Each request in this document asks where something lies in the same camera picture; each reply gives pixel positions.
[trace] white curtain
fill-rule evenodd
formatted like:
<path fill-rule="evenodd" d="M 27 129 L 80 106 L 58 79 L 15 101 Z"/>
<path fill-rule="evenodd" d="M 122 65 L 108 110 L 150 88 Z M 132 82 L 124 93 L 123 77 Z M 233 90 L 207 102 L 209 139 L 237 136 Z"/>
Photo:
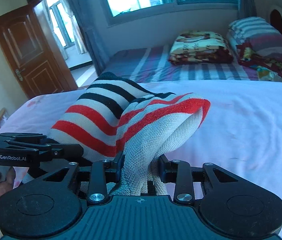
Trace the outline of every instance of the white curtain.
<path fill-rule="evenodd" d="M 73 11 L 70 8 L 68 1 L 67 0 L 60 0 L 60 1 L 61 1 L 62 5 L 64 7 L 64 10 L 66 11 L 69 18 L 71 19 L 73 35 L 74 35 L 74 44 L 75 44 L 75 47 L 77 49 L 78 54 L 87 53 L 87 49 L 84 45 L 79 25 L 77 23 L 77 20 L 74 16 Z"/>
<path fill-rule="evenodd" d="M 64 60 L 67 60 L 69 58 L 69 56 L 68 56 L 66 50 L 64 49 L 64 47 L 62 46 L 58 36 L 54 33 L 54 26 L 52 24 L 52 20 L 51 20 L 51 16 L 50 16 L 47 0 L 43 0 L 42 1 L 42 5 L 43 5 L 44 13 L 45 13 L 46 19 L 48 21 L 49 27 L 50 27 L 50 29 L 52 31 L 52 35 L 54 36 L 54 39 L 55 39 L 55 41 L 57 43 L 57 46 L 58 46 L 58 48 L 59 48 L 59 50 L 60 50 Z"/>

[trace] door handle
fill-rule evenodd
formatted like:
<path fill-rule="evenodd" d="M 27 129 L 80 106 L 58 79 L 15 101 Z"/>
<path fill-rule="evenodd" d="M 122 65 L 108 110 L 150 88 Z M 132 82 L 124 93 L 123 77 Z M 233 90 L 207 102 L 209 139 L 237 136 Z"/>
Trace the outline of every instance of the door handle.
<path fill-rule="evenodd" d="M 24 71 L 24 70 L 26 70 L 26 69 L 25 68 L 23 68 L 22 70 L 16 69 L 14 71 L 21 82 L 23 81 L 23 77 L 21 75 L 21 72 Z"/>

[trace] folded blanket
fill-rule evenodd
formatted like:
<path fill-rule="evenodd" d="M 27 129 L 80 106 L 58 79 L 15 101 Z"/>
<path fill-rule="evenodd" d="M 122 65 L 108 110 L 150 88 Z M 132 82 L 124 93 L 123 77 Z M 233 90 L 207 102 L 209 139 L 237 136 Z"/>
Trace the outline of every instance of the folded blanket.
<path fill-rule="evenodd" d="M 146 194 L 148 186 L 154 194 L 166 194 L 157 159 L 180 147 L 196 131 L 209 106 L 209 101 L 193 93 L 151 93 L 130 80 L 104 73 L 57 121 L 48 138 L 79 143 L 84 149 L 81 166 L 113 159 L 123 150 L 121 182 L 110 194 Z M 40 168 L 29 169 L 23 183 L 65 164 L 61 159 L 41 163 Z M 86 192 L 87 186 L 83 182 L 81 190 Z"/>
<path fill-rule="evenodd" d="M 168 61 L 174 65 L 191 63 L 231 63 L 228 42 L 215 32 L 185 31 L 174 42 Z"/>

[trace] white bed sheet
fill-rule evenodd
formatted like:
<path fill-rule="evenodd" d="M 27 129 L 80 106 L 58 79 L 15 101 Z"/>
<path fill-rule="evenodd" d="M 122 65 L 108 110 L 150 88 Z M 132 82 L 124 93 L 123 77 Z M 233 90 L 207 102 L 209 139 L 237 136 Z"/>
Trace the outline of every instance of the white bed sheet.
<path fill-rule="evenodd" d="M 211 102 L 194 135 L 168 159 L 192 166 L 215 163 L 282 198 L 282 83 L 260 81 L 176 81 L 141 84 L 153 92 L 198 93 Z M 15 112 L 0 132 L 47 133 L 84 91 L 47 95 Z M 173 194 L 173 184 L 168 185 Z M 195 183 L 196 198 L 202 196 Z"/>

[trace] striped cloth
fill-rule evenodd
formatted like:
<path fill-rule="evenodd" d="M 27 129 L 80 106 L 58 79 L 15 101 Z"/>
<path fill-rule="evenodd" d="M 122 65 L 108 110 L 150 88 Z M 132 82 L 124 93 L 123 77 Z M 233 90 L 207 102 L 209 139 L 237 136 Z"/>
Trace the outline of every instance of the striped cloth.
<path fill-rule="evenodd" d="M 238 44 L 250 42 L 260 56 L 282 61 L 282 34 L 265 19 L 249 17 L 234 21 L 229 32 Z"/>
<path fill-rule="evenodd" d="M 104 73 L 56 122 L 45 143 L 80 144 L 84 155 L 79 164 L 114 159 L 123 150 L 122 180 L 112 194 L 147 193 L 148 181 L 155 194 L 165 194 L 156 161 L 180 147 L 204 120 L 210 103 L 194 94 L 155 94 L 138 84 Z M 30 168 L 26 183 L 67 164 L 55 159 Z M 87 191 L 87 183 L 81 190 Z"/>
<path fill-rule="evenodd" d="M 190 64 L 175 66 L 168 62 L 170 45 L 129 49 L 116 53 L 105 72 L 112 72 L 136 83 L 183 80 L 258 80 L 255 70 L 231 64 Z"/>

